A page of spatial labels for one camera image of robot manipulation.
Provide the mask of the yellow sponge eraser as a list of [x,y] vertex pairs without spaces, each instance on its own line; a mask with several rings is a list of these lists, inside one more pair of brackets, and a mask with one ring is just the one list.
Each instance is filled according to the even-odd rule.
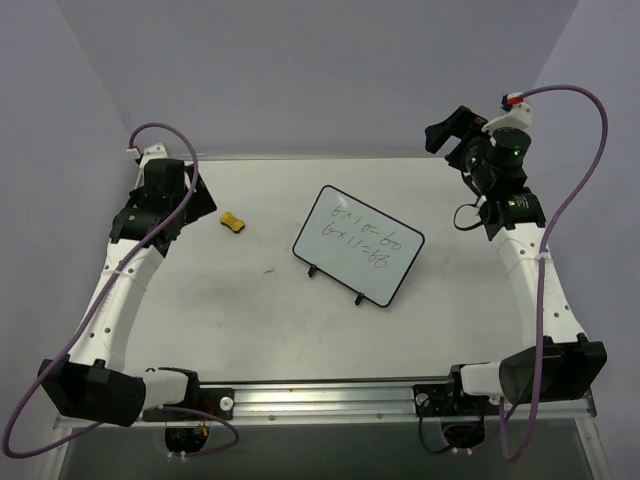
[[231,212],[224,212],[219,218],[220,224],[228,228],[234,234],[239,234],[246,228],[243,220],[236,217]]

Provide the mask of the small white whiteboard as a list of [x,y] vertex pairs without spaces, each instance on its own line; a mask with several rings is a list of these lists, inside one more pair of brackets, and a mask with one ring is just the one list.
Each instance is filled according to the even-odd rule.
[[294,257],[380,308],[388,307],[425,244],[417,229],[332,186],[319,191]]

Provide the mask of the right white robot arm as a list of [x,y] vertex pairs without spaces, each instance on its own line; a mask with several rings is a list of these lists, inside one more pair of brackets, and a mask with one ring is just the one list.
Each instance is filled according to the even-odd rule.
[[605,346],[588,339],[564,294],[546,245],[550,225],[538,197],[527,186],[524,158],[529,105],[488,121],[460,106],[425,130],[425,149],[446,155],[477,197],[479,224],[506,269],[519,308],[523,347],[498,362],[457,365],[444,400],[464,413],[480,397],[511,404],[575,400],[591,387],[607,361]]

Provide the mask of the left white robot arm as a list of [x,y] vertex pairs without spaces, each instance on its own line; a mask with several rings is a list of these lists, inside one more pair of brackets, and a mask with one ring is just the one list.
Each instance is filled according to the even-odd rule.
[[119,426],[166,405],[179,419],[202,405],[196,373],[176,367],[124,371],[127,344],[147,287],[181,230],[214,212],[194,168],[181,160],[148,161],[139,186],[114,217],[105,268],[78,340],[58,364],[42,362],[42,386],[66,417]]

